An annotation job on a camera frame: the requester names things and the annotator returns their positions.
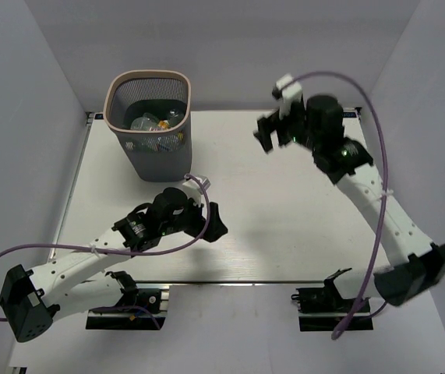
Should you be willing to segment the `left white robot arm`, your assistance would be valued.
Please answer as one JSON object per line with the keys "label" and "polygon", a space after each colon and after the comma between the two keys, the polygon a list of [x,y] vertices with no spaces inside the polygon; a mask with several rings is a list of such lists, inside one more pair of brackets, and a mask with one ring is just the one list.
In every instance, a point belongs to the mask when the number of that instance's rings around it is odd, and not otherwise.
{"label": "left white robot arm", "polygon": [[137,253],[150,254],[167,235],[182,232],[215,242],[228,233],[217,203],[208,203],[210,212],[204,215],[200,197],[200,192],[166,188],[82,249],[30,269],[9,269],[0,306],[16,341],[31,341],[54,322],[89,309],[132,309],[137,302],[132,278],[111,272],[111,266]]}

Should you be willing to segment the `orange label yellow cap bottle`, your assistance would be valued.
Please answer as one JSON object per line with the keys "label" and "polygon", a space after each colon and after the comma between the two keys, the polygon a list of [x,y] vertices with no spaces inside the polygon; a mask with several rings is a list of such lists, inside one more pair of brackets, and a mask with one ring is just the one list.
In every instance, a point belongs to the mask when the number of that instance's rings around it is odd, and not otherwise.
{"label": "orange label yellow cap bottle", "polygon": [[169,130],[170,128],[171,128],[171,125],[168,120],[162,120],[157,123],[158,131],[166,131],[166,130]]}

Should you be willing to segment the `clear bottle white blue label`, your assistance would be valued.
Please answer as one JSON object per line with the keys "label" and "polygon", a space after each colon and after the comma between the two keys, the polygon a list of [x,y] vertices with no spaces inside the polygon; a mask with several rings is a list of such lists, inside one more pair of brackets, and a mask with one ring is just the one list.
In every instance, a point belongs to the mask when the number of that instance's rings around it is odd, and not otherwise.
{"label": "clear bottle white blue label", "polygon": [[130,129],[145,132],[159,131],[161,129],[159,122],[160,120],[155,115],[144,113],[131,122]]}

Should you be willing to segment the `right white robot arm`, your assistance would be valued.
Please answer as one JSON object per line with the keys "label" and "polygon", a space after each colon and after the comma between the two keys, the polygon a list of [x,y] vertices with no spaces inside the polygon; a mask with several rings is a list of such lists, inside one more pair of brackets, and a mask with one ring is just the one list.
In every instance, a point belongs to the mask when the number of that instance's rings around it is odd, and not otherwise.
{"label": "right white robot arm", "polygon": [[373,271],[366,294],[400,306],[441,281],[445,243],[438,245],[421,231],[384,190],[383,176],[372,156],[359,141],[344,134],[343,121],[344,110],[336,97],[300,97],[292,101],[287,114],[275,111],[258,118],[253,135],[267,153],[273,149],[273,133],[279,146],[296,143],[311,151],[318,169],[380,236],[390,266]]}

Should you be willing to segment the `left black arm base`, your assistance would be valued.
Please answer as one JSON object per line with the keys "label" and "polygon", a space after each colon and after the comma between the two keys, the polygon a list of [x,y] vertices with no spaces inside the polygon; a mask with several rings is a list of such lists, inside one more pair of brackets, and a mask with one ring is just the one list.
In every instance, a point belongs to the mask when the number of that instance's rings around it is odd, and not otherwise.
{"label": "left black arm base", "polygon": [[156,331],[165,322],[169,286],[140,284],[125,271],[106,273],[118,282],[121,296],[113,306],[91,309],[87,314],[87,330]]}

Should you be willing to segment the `clear bottle white cap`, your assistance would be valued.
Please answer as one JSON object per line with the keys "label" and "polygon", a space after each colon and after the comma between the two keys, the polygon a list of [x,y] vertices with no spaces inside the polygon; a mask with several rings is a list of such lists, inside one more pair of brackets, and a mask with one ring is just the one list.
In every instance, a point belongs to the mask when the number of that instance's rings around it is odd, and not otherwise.
{"label": "clear bottle white cap", "polygon": [[167,122],[169,128],[173,128],[177,126],[184,119],[184,117],[185,113],[183,111],[174,108],[168,112],[165,121]]}

